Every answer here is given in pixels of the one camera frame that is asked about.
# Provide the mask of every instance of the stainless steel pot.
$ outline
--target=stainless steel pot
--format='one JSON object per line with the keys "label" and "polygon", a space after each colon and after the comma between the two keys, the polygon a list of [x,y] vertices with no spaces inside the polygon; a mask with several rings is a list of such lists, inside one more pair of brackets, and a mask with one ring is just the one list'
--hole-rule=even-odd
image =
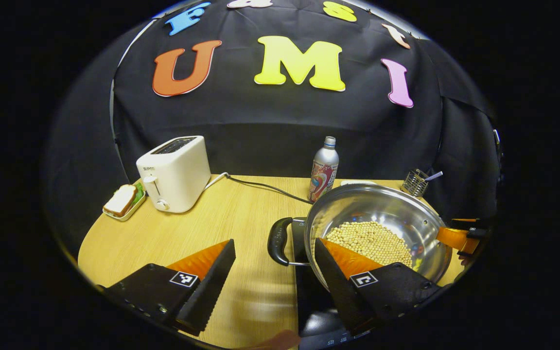
{"label": "stainless steel pot", "polygon": [[413,248],[412,267],[427,279],[438,282],[446,272],[453,250],[436,241],[442,219],[427,205],[396,189],[378,185],[348,184],[325,193],[313,204],[305,221],[304,246],[307,263],[290,262],[284,254],[287,226],[295,219],[285,217],[273,224],[267,241],[271,258],[289,266],[311,266],[318,280],[328,289],[314,259],[317,237],[325,236],[344,222],[379,222]]}

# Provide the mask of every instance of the toaster knob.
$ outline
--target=toaster knob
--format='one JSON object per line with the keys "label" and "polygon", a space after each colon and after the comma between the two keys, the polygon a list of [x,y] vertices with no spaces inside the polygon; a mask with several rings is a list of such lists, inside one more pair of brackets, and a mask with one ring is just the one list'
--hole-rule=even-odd
{"label": "toaster knob", "polygon": [[159,208],[160,210],[168,210],[170,208],[170,205],[167,204],[167,202],[163,199],[160,199],[157,201],[157,208]]}

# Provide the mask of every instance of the yellow letter m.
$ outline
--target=yellow letter m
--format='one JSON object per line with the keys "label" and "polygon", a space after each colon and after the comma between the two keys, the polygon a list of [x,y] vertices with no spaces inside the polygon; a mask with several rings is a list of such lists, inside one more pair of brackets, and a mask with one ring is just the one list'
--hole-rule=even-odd
{"label": "yellow letter m", "polygon": [[282,62],[295,84],[302,84],[311,69],[315,67],[315,74],[309,80],[312,86],[345,91],[345,83],[340,80],[338,68],[338,54],[343,50],[340,46],[318,41],[302,53],[287,37],[260,37],[258,42],[265,45],[265,56],[262,60],[261,73],[254,77],[256,84],[284,84],[286,77],[280,73],[280,62]]}

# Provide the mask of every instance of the aluminum bottle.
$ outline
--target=aluminum bottle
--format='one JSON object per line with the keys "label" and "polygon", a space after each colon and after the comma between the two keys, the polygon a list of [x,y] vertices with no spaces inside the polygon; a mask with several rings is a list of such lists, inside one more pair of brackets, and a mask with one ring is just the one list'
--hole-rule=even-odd
{"label": "aluminum bottle", "polygon": [[338,168],[338,153],[336,153],[336,139],[325,137],[323,148],[318,150],[313,160],[311,173],[311,188],[308,199],[315,202],[323,193],[332,189]]}

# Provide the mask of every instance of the yellow letter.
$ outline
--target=yellow letter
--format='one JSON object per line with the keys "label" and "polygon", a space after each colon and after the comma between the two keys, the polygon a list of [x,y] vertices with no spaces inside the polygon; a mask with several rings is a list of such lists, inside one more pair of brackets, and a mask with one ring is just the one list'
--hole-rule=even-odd
{"label": "yellow letter", "polygon": [[348,22],[355,22],[358,20],[358,18],[352,14],[353,10],[349,7],[331,1],[325,1],[323,6],[323,11],[332,17],[344,19]]}
{"label": "yellow letter", "polygon": [[302,53],[287,37],[260,37],[258,42],[265,45],[265,56],[262,60],[261,73],[254,77],[256,84],[284,84],[286,77],[280,73],[280,62],[282,62],[295,84],[302,84],[314,66],[315,75],[309,80],[312,86],[345,91],[345,83],[340,80],[340,68],[338,68],[338,54],[343,50],[340,46],[317,41]]}

